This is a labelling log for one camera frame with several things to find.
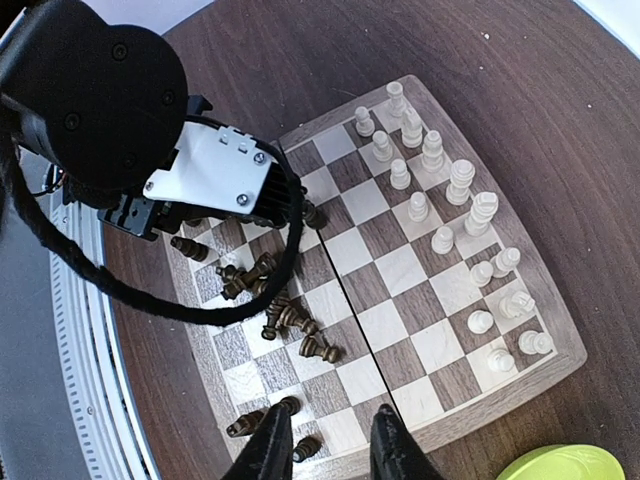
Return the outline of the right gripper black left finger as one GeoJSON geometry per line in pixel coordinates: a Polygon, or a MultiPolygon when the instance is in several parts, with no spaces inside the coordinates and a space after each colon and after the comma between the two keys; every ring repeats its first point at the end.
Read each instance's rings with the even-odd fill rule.
{"type": "Polygon", "coordinates": [[[230,479],[291,479],[293,435],[290,409],[277,403],[229,469],[230,479]]]}

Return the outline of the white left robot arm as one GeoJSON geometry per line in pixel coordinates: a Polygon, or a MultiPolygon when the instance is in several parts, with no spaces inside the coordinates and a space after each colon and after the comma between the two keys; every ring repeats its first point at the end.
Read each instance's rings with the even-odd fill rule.
{"type": "Polygon", "coordinates": [[[143,195],[175,158],[186,118],[210,110],[158,34],[111,25],[81,1],[1,5],[1,178],[18,215],[45,246],[57,240],[17,164],[17,148],[64,172],[69,201],[153,239],[196,225],[207,209],[143,195]]]}

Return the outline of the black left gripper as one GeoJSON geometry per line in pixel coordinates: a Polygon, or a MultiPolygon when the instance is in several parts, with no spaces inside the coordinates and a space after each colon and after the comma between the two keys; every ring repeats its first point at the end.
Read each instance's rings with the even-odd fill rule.
{"type": "Polygon", "coordinates": [[[208,207],[155,201],[141,192],[123,194],[116,208],[99,210],[97,216],[106,225],[154,241],[159,236],[157,231],[176,234],[183,222],[195,222],[209,214],[208,207]]]}

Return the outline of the dark bishop chess piece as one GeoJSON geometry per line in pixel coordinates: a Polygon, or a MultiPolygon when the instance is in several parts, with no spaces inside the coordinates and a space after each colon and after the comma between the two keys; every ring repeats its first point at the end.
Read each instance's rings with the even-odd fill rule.
{"type": "Polygon", "coordinates": [[[295,396],[286,396],[282,398],[278,402],[278,405],[285,408],[291,416],[297,414],[301,410],[301,402],[295,396]]]}

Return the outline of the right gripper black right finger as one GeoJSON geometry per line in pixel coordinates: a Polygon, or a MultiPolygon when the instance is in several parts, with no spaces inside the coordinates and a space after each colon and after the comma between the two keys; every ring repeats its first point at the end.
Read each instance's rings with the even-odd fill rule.
{"type": "Polygon", "coordinates": [[[370,440],[372,479],[444,479],[389,404],[382,404],[374,415],[370,440]]]}

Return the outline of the dark knight chess piece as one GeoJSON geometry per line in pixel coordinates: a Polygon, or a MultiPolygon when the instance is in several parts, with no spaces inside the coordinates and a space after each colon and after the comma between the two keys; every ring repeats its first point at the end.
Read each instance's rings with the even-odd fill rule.
{"type": "Polygon", "coordinates": [[[230,438],[240,438],[252,435],[265,416],[264,410],[254,410],[240,415],[226,427],[226,434],[230,438]]]}

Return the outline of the dark rook chess piece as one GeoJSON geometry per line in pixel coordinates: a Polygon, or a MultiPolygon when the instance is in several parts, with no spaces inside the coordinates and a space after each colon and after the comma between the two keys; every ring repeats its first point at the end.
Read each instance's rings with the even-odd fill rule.
{"type": "Polygon", "coordinates": [[[209,254],[209,248],[206,245],[184,237],[173,236],[170,245],[184,257],[196,262],[205,261],[209,254]]]}

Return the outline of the dark pawn chess piece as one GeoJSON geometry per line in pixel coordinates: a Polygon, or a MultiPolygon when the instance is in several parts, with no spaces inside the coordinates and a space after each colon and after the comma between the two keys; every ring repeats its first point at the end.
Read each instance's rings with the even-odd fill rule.
{"type": "Polygon", "coordinates": [[[294,463],[302,463],[315,456],[322,448],[322,442],[315,436],[306,436],[293,448],[292,460],[294,463]]]}

